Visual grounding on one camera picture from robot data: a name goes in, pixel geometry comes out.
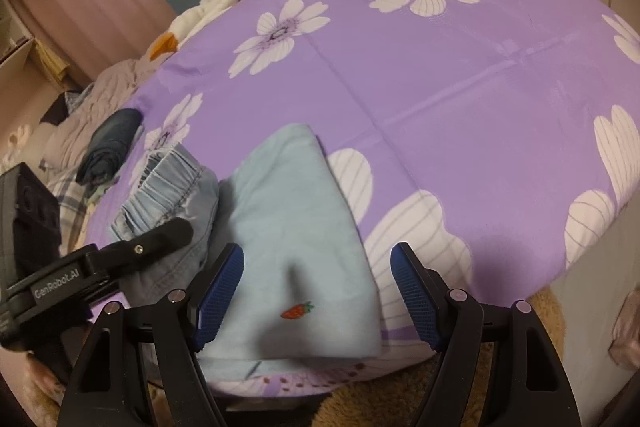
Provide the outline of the pink crumpled quilt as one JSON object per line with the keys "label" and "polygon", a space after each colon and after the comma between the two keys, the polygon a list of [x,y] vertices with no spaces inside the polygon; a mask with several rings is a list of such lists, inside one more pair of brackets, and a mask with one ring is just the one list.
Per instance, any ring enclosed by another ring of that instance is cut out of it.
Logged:
{"label": "pink crumpled quilt", "polygon": [[167,57],[125,60],[101,72],[73,113],[52,133],[43,149],[44,163],[54,169],[78,167],[96,129],[130,100]]}

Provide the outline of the folded dark denim jeans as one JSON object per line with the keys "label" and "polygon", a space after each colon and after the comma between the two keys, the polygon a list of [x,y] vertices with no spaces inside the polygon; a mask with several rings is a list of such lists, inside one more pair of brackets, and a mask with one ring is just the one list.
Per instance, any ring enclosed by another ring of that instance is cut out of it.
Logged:
{"label": "folded dark denim jeans", "polygon": [[93,133],[76,173],[76,182],[89,191],[110,182],[129,154],[143,120],[140,110],[123,108]]}

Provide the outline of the purple floral bedsheet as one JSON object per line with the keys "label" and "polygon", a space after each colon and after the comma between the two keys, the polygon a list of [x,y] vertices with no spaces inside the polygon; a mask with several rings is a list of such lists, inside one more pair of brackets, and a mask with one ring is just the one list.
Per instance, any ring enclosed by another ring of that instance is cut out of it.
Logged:
{"label": "purple floral bedsheet", "polygon": [[639,36],[599,0],[241,0],[130,105],[142,137],[91,242],[115,242],[152,155],[181,145],[227,179],[304,124],[378,288],[376,357],[210,381],[228,395],[318,395],[429,358],[390,272],[400,242],[449,285],[510,305],[574,265],[639,190]]}

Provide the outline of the light blue denim pants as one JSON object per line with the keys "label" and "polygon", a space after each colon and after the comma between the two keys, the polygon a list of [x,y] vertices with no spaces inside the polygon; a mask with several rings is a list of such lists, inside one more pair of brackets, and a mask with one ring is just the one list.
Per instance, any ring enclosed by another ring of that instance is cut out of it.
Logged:
{"label": "light blue denim pants", "polygon": [[343,366],[381,352],[380,304],[352,213],[320,145],[290,124],[227,179],[183,146],[156,153],[111,224],[133,239],[172,218],[191,243],[120,283],[135,307],[188,286],[235,243],[244,270],[215,339],[198,352],[208,381]]}

